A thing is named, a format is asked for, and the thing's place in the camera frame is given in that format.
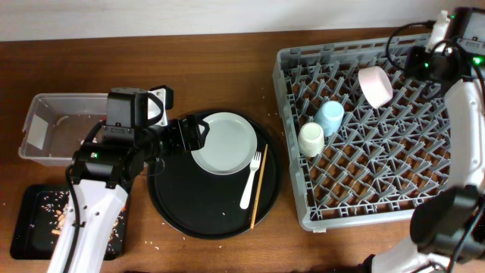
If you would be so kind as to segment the pink white bowl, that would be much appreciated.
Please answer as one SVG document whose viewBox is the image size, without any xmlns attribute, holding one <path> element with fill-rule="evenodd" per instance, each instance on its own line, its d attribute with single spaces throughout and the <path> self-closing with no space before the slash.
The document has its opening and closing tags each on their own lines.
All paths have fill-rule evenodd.
<svg viewBox="0 0 485 273">
<path fill-rule="evenodd" d="M 367 102 L 375 109 L 387 104 L 393 97 L 391 82 L 381 67 L 361 69 L 358 81 Z"/>
</svg>

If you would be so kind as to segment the white plastic fork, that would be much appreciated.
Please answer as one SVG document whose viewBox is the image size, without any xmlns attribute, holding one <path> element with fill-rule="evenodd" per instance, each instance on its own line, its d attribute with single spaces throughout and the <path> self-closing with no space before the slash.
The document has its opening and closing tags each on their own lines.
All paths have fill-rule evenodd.
<svg viewBox="0 0 485 273">
<path fill-rule="evenodd" d="M 252 186 L 254 183 L 255 172 L 259 169 L 261 164 L 261 152 L 256 152 L 249 164 L 249 176 L 248 180 L 246 181 L 246 185 L 244 191 L 242 193 L 241 200 L 239 202 L 239 207 L 243 210 L 249 207 L 250 197 L 252 193 Z"/>
</svg>

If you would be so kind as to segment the pale grey plate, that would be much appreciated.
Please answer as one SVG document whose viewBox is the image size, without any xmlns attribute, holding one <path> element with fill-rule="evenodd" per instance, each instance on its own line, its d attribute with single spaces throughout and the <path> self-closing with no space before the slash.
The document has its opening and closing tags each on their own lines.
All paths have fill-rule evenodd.
<svg viewBox="0 0 485 273">
<path fill-rule="evenodd" d="M 216 112 L 202 119 L 209 131 L 203 148 L 192 151 L 196 164 L 217 175 L 235 174 L 252 160 L 258 147 L 253 126 L 240 115 Z"/>
</svg>

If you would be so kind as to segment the light blue plastic cup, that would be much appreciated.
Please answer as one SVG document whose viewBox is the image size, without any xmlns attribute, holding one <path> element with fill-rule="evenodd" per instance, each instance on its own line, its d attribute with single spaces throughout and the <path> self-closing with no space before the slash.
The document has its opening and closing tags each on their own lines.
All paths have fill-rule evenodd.
<svg viewBox="0 0 485 273">
<path fill-rule="evenodd" d="M 324 136 L 329 137 L 339 130 L 344 113 L 344 108 L 339 102 L 329 100 L 319 108 L 314 116 L 314 122 L 323 128 Z"/>
</svg>

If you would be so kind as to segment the cream white cup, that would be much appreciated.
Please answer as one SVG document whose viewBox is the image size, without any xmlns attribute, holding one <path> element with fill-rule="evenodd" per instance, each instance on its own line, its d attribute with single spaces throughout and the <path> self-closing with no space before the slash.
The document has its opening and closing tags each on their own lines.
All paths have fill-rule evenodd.
<svg viewBox="0 0 485 273">
<path fill-rule="evenodd" d="M 306 157 L 313 158 L 324 150 L 324 130 L 320 124 L 304 124 L 298 135 L 299 151 Z"/>
</svg>

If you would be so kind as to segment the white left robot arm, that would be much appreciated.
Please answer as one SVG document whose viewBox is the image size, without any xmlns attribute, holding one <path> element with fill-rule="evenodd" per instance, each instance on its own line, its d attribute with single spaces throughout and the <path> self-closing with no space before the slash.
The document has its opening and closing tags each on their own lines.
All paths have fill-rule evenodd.
<svg viewBox="0 0 485 273">
<path fill-rule="evenodd" d="M 98 272 L 114 223 L 146 163 L 204 147 L 209 124 L 188 115 L 159 123 L 156 90 L 113 88 L 106 116 L 88 133 L 65 171 L 69 200 L 50 272 Z"/>
</svg>

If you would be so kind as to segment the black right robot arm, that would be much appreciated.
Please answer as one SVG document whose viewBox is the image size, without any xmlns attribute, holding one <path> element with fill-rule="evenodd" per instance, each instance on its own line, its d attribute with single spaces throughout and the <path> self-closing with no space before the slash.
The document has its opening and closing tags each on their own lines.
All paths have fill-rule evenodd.
<svg viewBox="0 0 485 273">
<path fill-rule="evenodd" d="M 432 30 L 427 44 L 393 67 L 440 85 L 451 127 L 449 178 L 444 191 L 414 210 L 409 236 L 367 257 L 363 272 L 451 272 L 484 259 L 484 10 L 441 11 L 422 26 Z"/>
</svg>

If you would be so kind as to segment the wooden chopstick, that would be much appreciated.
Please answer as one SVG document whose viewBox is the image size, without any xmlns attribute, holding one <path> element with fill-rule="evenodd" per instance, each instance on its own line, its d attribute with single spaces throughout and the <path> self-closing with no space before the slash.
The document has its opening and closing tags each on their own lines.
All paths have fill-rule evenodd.
<svg viewBox="0 0 485 273">
<path fill-rule="evenodd" d="M 259 199 L 260 199 L 260 195 L 261 195 L 261 185 L 262 185 L 262 181 L 263 181 L 263 177 L 264 177 L 264 168 L 265 168 L 265 165 L 266 165 L 267 154 L 268 154 L 268 144 L 265 145 L 264 153 L 263 153 L 262 160 L 261 160 L 260 173 L 259 173 L 259 176 L 258 176 L 257 190 L 256 190 L 256 194 L 255 194 L 251 223 L 250 223 L 250 229 L 251 230 L 254 229 L 256 218 L 257 218 L 258 203 L 259 203 Z"/>
</svg>

